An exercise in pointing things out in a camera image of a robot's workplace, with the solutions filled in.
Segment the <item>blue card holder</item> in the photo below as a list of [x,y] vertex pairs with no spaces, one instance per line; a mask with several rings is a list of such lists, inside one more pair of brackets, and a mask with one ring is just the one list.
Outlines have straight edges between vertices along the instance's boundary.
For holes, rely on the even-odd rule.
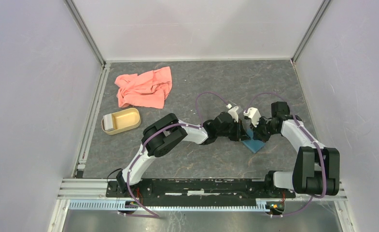
[[255,140],[253,138],[253,131],[251,129],[246,130],[247,135],[250,137],[249,140],[244,140],[242,143],[253,153],[257,153],[259,150],[261,150],[265,143],[260,140]]

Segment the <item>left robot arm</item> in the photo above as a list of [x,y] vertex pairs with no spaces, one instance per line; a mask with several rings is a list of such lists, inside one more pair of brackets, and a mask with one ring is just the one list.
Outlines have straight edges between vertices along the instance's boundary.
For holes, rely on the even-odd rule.
[[180,142],[209,145],[218,137],[234,142],[250,140],[241,119],[233,118],[228,112],[222,112],[201,125],[179,120],[174,113],[164,116],[143,131],[135,157],[116,176],[118,191],[125,197],[132,196],[136,192],[136,184],[153,161],[168,154]]

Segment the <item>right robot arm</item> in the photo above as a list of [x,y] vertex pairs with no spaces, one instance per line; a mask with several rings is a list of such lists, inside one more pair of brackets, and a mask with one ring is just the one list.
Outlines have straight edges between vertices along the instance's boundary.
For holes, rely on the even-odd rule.
[[267,142],[272,135],[286,138],[297,152],[292,171],[270,171],[263,184],[269,197],[278,196],[283,189],[320,198],[335,196],[340,189],[340,153],[326,147],[306,129],[301,119],[292,114],[286,102],[271,104],[271,117],[261,116],[257,108],[244,113],[251,120],[250,128],[255,140]]

